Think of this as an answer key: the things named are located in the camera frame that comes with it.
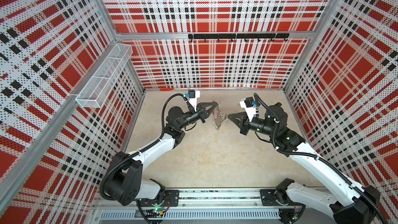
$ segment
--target robotic arm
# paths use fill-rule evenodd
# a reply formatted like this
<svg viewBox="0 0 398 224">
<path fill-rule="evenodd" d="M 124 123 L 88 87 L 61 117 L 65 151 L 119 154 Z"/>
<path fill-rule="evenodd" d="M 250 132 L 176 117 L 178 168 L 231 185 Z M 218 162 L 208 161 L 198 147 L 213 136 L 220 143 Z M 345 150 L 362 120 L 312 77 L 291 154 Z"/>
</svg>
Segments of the robotic arm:
<svg viewBox="0 0 398 224">
<path fill-rule="evenodd" d="M 187 103 L 188 112 L 180 107 L 172 107 L 166 117 L 164 126 L 164 111 L 171 98 L 181 96 Z M 117 153 L 100 184 L 99 192 L 106 200 L 118 201 L 123 206 L 138 199 L 148 199 L 154 206 L 160 205 L 164 199 L 165 187 L 159 182 L 142 180 L 142 171 L 160 157 L 179 145 L 185 136 L 182 128 L 210 116 L 216 108 L 216 102 L 196 104 L 199 91 L 189 90 L 187 94 L 175 94 L 170 97 L 162 111 L 162 134 L 148 145 L 130 153 Z"/>
<path fill-rule="evenodd" d="M 379 205 L 380 192 L 373 186 L 363 187 L 323 159 L 305 139 L 287 128 L 287 114 L 281 103 L 267 106 L 255 93 L 242 99 L 245 112 L 229 114 L 228 118 L 247 135 L 249 130 L 271 137 L 276 151 L 290 157 L 314 175 L 332 194 L 325 194 L 285 179 L 276 187 L 277 202 L 286 205 L 299 202 L 334 218 L 338 224 L 369 224 L 376 214 L 385 222 Z M 260 105 L 266 108 L 265 118 L 258 117 Z"/>
</svg>

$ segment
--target black mounting plate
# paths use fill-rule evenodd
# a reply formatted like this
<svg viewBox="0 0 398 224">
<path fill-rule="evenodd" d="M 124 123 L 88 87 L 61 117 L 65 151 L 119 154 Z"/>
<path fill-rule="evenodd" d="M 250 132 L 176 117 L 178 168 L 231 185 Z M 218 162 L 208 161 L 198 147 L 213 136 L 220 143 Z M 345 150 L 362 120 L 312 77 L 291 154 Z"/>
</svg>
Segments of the black mounting plate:
<svg viewBox="0 0 398 224">
<path fill-rule="evenodd" d="M 180 195 L 179 190 L 165 190 L 164 191 L 164 196 L 168 197 L 170 199 L 170 207 L 177 207 L 179 195 Z M 161 207 L 167 207 L 168 205 L 169 205 L 169 202 L 167 200 L 164 200 L 160 204 Z M 148 199 L 141 199 L 140 206 L 141 207 L 153 207 L 152 201 L 148 200 Z"/>
<path fill-rule="evenodd" d="M 276 198 L 273 198 L 275 194 L 276 189 L 261 189 L 260 190 L 260 196 L 261 196 L 261 202 L 263 203 L 263 206 L 281 206 L 279 203 L 276 202 Z M 291 202 L 289 203 L 288 206 L 302 206 L 301 203 L 298 202 Z"/>
</svg>

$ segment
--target white wire basket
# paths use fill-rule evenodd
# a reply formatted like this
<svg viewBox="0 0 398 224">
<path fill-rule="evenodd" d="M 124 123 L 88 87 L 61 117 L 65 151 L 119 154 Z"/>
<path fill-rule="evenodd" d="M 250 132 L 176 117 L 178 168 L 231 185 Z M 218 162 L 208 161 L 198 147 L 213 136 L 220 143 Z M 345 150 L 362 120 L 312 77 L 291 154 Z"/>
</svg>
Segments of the white wire basket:
<svg viewBox="0 0 398 224">
<path fill-rule="evenodd" d="M 131 45 L 116 44 L 76 98 L 79 105 L 102 108 L 131 55 Z"/>
</svg>

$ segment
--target plaid wall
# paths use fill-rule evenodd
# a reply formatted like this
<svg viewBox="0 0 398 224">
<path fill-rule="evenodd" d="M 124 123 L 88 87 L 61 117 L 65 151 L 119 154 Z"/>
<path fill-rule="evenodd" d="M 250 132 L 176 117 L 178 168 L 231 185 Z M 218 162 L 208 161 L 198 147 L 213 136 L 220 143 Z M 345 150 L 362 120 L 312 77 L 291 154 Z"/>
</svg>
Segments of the plaid wall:
<svg viewBox="0 0 398 224">
<path fill-rule="evenodd" d="M 398 0 L 341 0 L 288 90 L 321 155 L 398 217 Z"/>
<path fill-rule="evenodd" d="M 103 0 L 121 33 L 313 30 L 328 0 Z"/>
<path fill-rule="evenodd" d="M 283 88 L 306 39 L 138 40 L 132 62 L 145 88 Z"/>
<path fill-rule="evenodd" d="M 110 43 L 92 0 L 0 0 L 0 178 Z M 138 101 L 124 71 L 102 109 L 77 108 L 0 223 L 84 223 Z"/>
</svg>

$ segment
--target beige table surface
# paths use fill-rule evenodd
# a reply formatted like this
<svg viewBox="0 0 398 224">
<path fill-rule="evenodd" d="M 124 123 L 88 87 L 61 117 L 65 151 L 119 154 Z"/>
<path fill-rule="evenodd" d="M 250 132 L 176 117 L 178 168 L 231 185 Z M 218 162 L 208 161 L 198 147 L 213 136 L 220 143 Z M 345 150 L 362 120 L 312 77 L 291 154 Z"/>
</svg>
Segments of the beige table surface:
<svg viewBox="0 0 398 224">
<path fill-rule="evenodd" d="M 165 101 L 174 93 L 185 91 L 149 91 L 139 112 L 126 152 L 141 148 L 156 139 L 161 132 L 161 112 Z M 288 114 L 287 126 L 295 132 L 300 129 L 282 91 L 201 91 L 198 102 L 221 103 L 224 114 L 244 111 L 238 104 L 242 98 L 257 93 L 268 105 L 282 103 Z M 168 110 L 179 106 L 188 111 L 181 97 L 172 99 Z M 265 109 L 260 108 L 260 117 Z M 214 127 L 210 116 L 205 123 L 199 121 L 186 132 L 182 142 L 166 152 L 143 172 L 143 179 L 153 178 L 166 187 L 275 187 L 284 178 L 291 178 L 308 187 L 322 186 L 301 165 L 276 152 L 272 145 L 257 139 L 253 131 L 248 135 L 230 120 L 222 123 L 220 130 Z"/>
</svg>

